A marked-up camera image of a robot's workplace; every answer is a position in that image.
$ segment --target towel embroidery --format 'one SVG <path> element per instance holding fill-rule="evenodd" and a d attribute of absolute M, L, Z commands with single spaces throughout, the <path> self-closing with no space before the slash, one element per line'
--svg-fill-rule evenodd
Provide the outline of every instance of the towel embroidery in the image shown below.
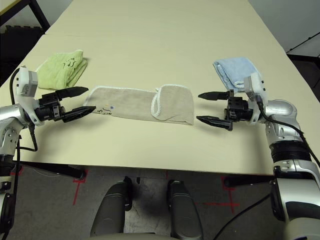
<path fill-rule="evenodd" d="M 63 64 L 63 68 L 65 68 L 66 66 L 69 67 L 69 68 L 72 68 L 75 65 L 76 62 L 77 61 L 75 61 L 74 57 L 70 58 L 69 60 L 67 60 L 67 61 L 62 63 Z"/>

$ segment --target blue towel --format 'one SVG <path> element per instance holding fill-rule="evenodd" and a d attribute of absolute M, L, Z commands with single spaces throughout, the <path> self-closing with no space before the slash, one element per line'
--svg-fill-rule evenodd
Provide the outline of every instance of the blue towel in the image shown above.
<path fill-rule="evenodd" d="M 235 93 L 245 91 L 244 78 L 252 73 L 259 73 L 255 65 L 246 57 L 219 59 L 213 63 L 213 66 L 225 87 L 228 90 L 233 89 Z"/>

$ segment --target wall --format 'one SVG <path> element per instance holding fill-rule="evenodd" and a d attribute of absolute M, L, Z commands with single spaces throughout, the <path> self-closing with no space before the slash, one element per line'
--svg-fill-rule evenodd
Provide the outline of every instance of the wall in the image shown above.
<path fill-rule="evenodd" d="M 37 0 L 50 25 L 52 25 L 72 0 Z M 285 51 L 305 41 L 320 31 L 320 0 L 249 0 L 265 25 Z M 5 25 L 39 26 L 27 6 Z M 320 35 L 290 52 L 290 54 L 318 56 Z"/>
<path fill-rule="evenodd" d="M 49 24 L 52 25 L 63 11 L 70 5 L 72 0 L 37 0 L 40 8 L 42 9 Z M 35 15 L 31 11 L 29 6 L 26 6 L 14 17 L 8 20 L 1 28 L 0 31 L 5 31 L 6 25 L 19 25 L 19 26 L 40 26 Z"/>
<path fill-rule="evenodd" d="M 248 1 L 285 51 L 320 32 L 320 0 Z M 318 56 L 320 35 L 290 54 Z"/>

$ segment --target black cable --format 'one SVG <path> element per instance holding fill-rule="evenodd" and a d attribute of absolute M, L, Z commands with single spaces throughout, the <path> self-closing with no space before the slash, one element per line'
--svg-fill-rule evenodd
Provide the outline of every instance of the black cable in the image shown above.
<path fill-rule="evenodd" d="M 9 88 L 10 88 L 10 98 L 11 98 L 12 105 L 16 104 L 15 96 L 14 96 L 14 80 L 15 80 L 16 75 L 19 72 L 19 70 L 20 70 L 20 68 L 16 69 L 10 78 Z M 31 152 L 38 151 L 38 144 L 37 144 L 37 140 L 36 140 L 36 136 L 35 136 L 35 124 L 33 122 L 29 125 L 29 131 L 30 131 L 30 135 L 31 135 L 31 139 L 33 142 L 34 149 L 29 148 L 29 147 L 25 147 L 25 146 L 18 147 L 18 145 L 17 145 L 16 149 L 27 150 L 27 151 L 31 151 Z"/>
<path fill-rule="evenodd" d="M 27 150 L 27 151 L 31 151 L 31 152 L 36 152 L 36 151 L 38 151 L 38 144 L 37 144 L 36 135 L 35 135 L 35 124 L 33 122 L 29 125 L 29 131 L 30 131 L 30 135 L 31 135 L 31 139 L 33 142 L 34 149 L 29 148 L 29 147 L 25 147 L 25 146 L 20 146 L 19 149 L 20 150 Z"/>
<path fill-rule="evenodd" d="M 290 48 L 290 50 L 289 50 L 289 51 L 286 51 L 285 53 L 287 54 L 287 53 L 291 52 L 293 49 L 296 49 L 296 48 L 299 47 L 300 45 L 304 44 L 305 42 L 309 41 L 310 39 L 313 39 L 315 36 L 317 36 L 317 35 L 319 35 L 319 34 L 320 34 L 320 32 L 316 33 L 316 34 L 313 35 L 313 36 L 308 37 L 307 40 L 303 41 L 302 43 L 298 44 L 297 46 L 295 46 L 295 47 L 293 47 L 293 48 Z"/>
<path fill-rule="evenodd" d="M 7 232 L 5 232 L 4 234 L 3 234 L 3 236 L 2 236 L 2 239 L 1 240 L 6 240 L 7 239 L 7 237 L 8 237 L 8 235 L 9 235 L 9 232 L 7 231 Z"/>
<path fill-rule="evenodd" d="M 319 166 L 320 168 L 320 161 L 318 160 L 318 158 L 316 157 L 316 155 L 314 154 L 314 152 L 312 151 L 312 149 L 310 148 L 308 142 L 307 142 L 307 139 L 305 138 L 304 136 L 304 132 L 301 131 L 299 128 L 289 124 L 289 123 L 286 123 L 286 122 L 283 122 L 283 121 L 278 121 L 278 120 L 274 120 L 272 119 L 271 117 L 268 117 L 265 113 L 265 110 L 264 110 L 264 104 L 263 104 L 263 101 L 261 99 L 261 97 L 258 95 L 256 96 L 256 103 L 259 107 L 259 110 L 260 110 L 260 113 L 261 115 L 265 118 L 265 120 L 271 122 L 271 123 L 275 123 L 275 124 L 280 124 L 280 125 L 284 125 L 284 126 L 287 126 L 289 128 L 292 128 L 294 129 L 299 135 L 300 135 L 300 138 L 302 139 L 303 143 L 305 144 L 306 148 L 308 149 L 309 153 L 311 154 L 311 156 L 313 157 L 313 159 L 315 160 L 316 164 Z"/>
<path fill-rule="evenodd" d="M 234 220 L 236 220 L 238 217 L 240 217 L 242 214 L 248 212 L 249 210 L 253 209 L 255 206 L 261 204 L 263 201 L 267 200 L 270 197 L 270 194 L 264 196 L 262 199 L 260 199 L 259 201 L 257 201 L 256 203 L 248 206 L 246 209 L 242 210 L 241 212 L 239 212 L 237 215 L 235 215 L 233 218 L 231 218 L 221 229 L 220 231 L 215 235 L 215 237 L 213 238 L 213 240 L 217 240 L 218 237 L 221 235 L 221 233 L 224 231 L 224 229 L 231 224 Z"/>
<path fill-rule="evenodd" d="M 10 88 L 10 98 L 11 98 L 11 103 L 12 105 L 15 105 L 15 96 L 14 96 L 14 80 L 15 77 L 17 75 L 17 73 L 19 72 L 20 68 L 16 69 L 13 73 L 12 76 L 10 78 L 10 83 L 9 83 L 9 88 Z"/>

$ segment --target beige towel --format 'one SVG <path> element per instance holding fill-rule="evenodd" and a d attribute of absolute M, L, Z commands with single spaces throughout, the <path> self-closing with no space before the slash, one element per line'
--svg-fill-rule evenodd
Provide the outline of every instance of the beige towel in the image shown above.
<path fill-rule="evenodd" d="M 134 88 L 97 86 L 84 106 L 114 117 L 176 124 L 194 124 L 194 101 L 190 90 L 166 84 L 158 92 Z"/>

